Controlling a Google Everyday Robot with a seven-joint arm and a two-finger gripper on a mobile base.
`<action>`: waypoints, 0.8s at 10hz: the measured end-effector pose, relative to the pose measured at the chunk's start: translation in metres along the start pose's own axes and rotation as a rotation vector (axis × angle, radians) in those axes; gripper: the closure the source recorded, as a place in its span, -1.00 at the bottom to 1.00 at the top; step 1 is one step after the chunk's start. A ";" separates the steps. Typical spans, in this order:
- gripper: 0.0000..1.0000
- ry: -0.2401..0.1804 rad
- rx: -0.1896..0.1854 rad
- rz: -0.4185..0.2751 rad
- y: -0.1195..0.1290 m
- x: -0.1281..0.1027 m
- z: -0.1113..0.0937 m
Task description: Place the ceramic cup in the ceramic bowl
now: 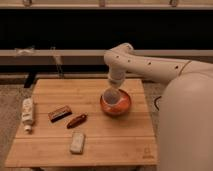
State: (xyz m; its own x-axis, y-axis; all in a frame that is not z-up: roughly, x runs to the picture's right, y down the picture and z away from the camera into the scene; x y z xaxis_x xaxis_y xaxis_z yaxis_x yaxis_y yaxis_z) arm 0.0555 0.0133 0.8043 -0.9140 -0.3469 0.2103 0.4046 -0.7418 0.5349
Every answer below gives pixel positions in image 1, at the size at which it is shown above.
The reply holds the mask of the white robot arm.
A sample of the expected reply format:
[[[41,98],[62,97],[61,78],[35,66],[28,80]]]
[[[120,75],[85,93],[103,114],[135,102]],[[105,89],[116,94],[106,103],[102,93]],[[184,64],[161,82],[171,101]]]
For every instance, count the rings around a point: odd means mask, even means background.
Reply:
[[[129,43],[104,53],[109,84],[132,72],[166,85],[158,123],[157,171],[213,171],[213,64],[136,56]]]

